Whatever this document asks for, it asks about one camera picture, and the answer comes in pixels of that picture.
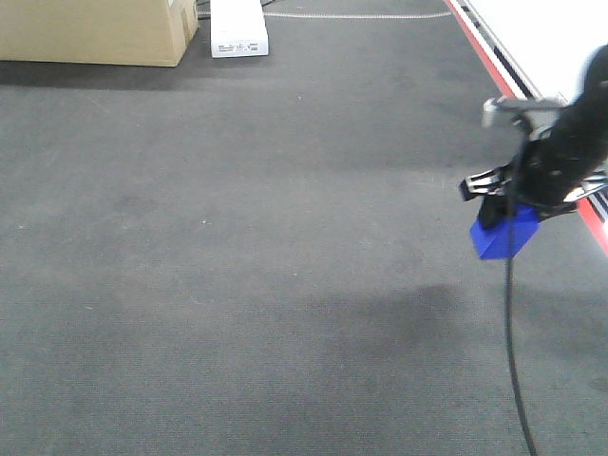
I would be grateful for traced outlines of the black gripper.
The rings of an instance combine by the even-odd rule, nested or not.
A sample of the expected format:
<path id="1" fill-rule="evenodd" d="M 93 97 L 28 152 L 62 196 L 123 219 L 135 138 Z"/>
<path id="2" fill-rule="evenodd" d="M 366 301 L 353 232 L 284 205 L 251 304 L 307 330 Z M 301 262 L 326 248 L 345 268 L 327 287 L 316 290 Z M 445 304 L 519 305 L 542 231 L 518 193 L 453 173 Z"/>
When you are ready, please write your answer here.
<path id="1" fill-rule="evenodd" d="M 516 197 L 526 205 L 551 207 L 536 210 L 539 221 L 574 213 L 582 200 L 597 202 L 599 214 L 606 216 L 607 176 L 589 176 L 606 158 L 607 47 L 603 46 L 588 65 L 578 98 L 560 113 L 546 137 L 525 148 Z M 459 184 L 461 198 L 503 197 L 512 177 L 511 166 L 466 176 Z"/>

